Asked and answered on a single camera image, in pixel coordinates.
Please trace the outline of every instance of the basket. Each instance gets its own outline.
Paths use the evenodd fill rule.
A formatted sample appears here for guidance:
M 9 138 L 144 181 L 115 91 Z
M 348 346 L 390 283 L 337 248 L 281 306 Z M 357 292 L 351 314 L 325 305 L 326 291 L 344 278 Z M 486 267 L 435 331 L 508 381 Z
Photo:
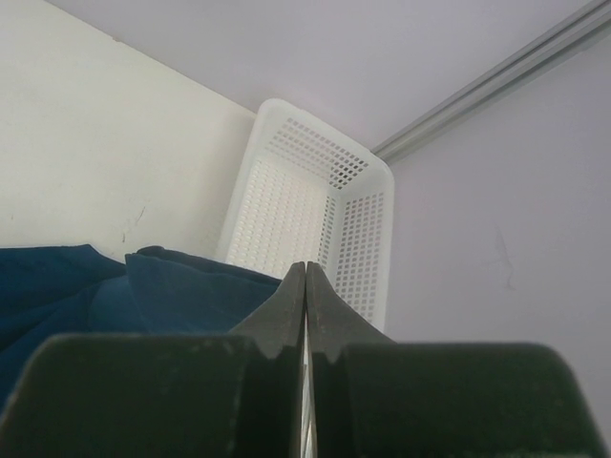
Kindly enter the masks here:
M 335 291 L 384 328 L 394 181 L 367 148 L 278 99 L 259 109 L 218 259 L 282 278 L 319 262 Z

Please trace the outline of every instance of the laundry basket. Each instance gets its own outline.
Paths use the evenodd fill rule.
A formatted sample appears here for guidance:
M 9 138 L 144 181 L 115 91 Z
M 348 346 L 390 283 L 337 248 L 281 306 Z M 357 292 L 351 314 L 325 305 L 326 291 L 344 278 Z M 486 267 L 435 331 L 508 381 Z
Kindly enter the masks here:
M 367 148 L 278 99 L 259 109 L 218 258 L 274 277 L 314 260 L 336 292 L 383 329 L 394 181 Z

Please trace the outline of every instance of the dark blue cloth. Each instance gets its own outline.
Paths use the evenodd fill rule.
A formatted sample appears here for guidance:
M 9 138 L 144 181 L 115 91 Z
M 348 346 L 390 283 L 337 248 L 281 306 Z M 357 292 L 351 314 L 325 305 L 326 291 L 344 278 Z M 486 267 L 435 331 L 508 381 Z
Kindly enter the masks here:
M 148 247 L 109 260 L 90 245 L 0 249 L 0 408 L 48 337 L 74 332 L 227 332 L 280 281 Z

